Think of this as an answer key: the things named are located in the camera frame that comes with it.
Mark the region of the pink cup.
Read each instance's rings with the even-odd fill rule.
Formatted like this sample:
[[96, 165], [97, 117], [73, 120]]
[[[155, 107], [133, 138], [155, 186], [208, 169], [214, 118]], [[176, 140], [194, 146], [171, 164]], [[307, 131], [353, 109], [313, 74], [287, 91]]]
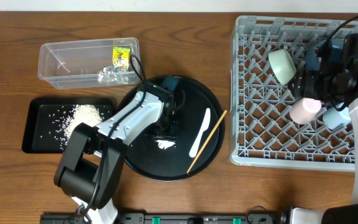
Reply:
[[302, 98], [291, 106], [290, 117], [298, 124], [308, 124], [321, 110], [321, 102], [312, 98]]

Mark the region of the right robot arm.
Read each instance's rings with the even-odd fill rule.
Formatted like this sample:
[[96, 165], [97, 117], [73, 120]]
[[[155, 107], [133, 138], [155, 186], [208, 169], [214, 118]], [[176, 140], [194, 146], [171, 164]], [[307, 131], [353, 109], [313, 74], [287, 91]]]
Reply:
[[356, 153], [351, 204], [327, 209], [321, 223], [358, 223], [358, 33], [334, 46], [331, 39], [316, 44], [305, 67], [289, 83], [296, 98], [311, 98], [341, 111], [348, 108]]

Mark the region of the light blue cup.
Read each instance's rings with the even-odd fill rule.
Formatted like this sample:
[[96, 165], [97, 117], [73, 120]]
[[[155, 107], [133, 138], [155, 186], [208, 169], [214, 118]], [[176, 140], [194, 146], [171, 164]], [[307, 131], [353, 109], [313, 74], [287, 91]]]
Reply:
[[331, 107], [323, 114], [323, 123], [330, 129], [334, 130], [340, 125], [348, 125], [351, 122], [348, 107], [342, 111], [337, 111]]

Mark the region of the mint green bowl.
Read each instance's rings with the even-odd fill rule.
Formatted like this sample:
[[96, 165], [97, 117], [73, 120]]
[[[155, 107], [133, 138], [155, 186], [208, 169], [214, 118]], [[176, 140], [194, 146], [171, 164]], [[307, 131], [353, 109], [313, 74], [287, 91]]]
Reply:
[[286, 85], [295, 76], [295, 64], [286, 50], [281, 49], [269, 52], [268, 60], [274, 75], [281, 85]]

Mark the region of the wooden chopstick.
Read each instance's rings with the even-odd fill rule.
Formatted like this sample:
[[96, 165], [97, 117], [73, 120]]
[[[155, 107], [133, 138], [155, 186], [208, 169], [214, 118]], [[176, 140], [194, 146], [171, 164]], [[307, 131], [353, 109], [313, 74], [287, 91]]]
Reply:
[[186, 174], [189, 174], [190, 171], [192, 170], [193, 166], [195, 165], [195, 163], [197, 162], [198, 158], [200, 157], [200, 155], [203, 153], [205, 147], [208, 145], [210, 139], [212, 138], [212, 136], [215, 134], [216, 130], [219, 128], [221, 122], [224, 120], [225, 115], [227, 114], [227, 110], [224, 110], [222, 115], [220, 116], [220, 118], [218, 119], [217, 123], [215, 124], [214, 128], [212, 129], [212, 131], [210, 132], [209, 136], [207, 137], [207, 139], [205, 140], [204, 144], [202, 145], [201, 149], [198, 151], [196, 157], [194, 158], [193, 162], [191, 163], [191, 165], [189, 166]]

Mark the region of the white rice pile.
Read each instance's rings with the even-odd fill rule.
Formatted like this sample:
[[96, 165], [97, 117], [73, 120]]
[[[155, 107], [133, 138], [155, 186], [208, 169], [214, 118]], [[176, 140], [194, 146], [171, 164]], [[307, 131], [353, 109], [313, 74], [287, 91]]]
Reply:
[[107, 114], [109, 110], [103, 105], [43, 105], [36, 122], [34, 147], [45, 152], [62, 152], [79, 124], [95, 126]]

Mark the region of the silver foil wrapper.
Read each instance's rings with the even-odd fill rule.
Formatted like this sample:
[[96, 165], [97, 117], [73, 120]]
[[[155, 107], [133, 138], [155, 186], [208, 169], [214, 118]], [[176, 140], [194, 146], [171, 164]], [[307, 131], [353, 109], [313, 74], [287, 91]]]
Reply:
[[129, 78], [125, 68], [110, 65], [108, 67], [104, 67], [98, 73], [98, 81], [104, 84], [126, 85], [129, 83]]

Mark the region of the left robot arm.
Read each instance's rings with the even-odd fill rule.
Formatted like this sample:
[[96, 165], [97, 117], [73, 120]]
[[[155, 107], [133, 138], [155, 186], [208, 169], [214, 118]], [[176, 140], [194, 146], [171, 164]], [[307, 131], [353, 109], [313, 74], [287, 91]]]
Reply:
[[112, 196], [122, 174], [130, 144], [153, 124], [165, 129], [175, 110], [178, 82], [144, 82], [133, 100], [112, 118], [95, 127], [79, 124], [62, 155], [54, 183], [77, 204], [63, 219], [79, 223], [114, 223]]

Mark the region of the yellow snack wrapper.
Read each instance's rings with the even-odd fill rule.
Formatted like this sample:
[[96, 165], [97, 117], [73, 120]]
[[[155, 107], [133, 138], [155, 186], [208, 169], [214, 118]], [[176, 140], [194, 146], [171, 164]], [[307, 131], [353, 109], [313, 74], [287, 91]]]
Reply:
[[112, 65], [114, 67], [115, 72], [121, 73], [128, 71], [130, 54], [130, 48], [113, 47]]

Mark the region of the blue plate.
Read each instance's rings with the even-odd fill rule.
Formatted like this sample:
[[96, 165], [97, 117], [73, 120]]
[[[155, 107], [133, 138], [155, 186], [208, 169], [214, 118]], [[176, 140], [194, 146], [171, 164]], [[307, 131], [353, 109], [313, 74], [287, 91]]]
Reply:
[[[315, 48], [321, 47], [324, 43], [325, 40], [322, 40], [307, 49], [306, 57], [305, 57], [305, 66], [307, 70], [319, 70], [321, 65], [321, 60], [316, 55]], [[330, 40], [330, 44], [329, 44], [329, 48], [331, 49], [331, 55], [329, 56], [330, 62], [339, 63], [341, 61], [343, 46], [344, 46], [344, 41], [341, 39]]]

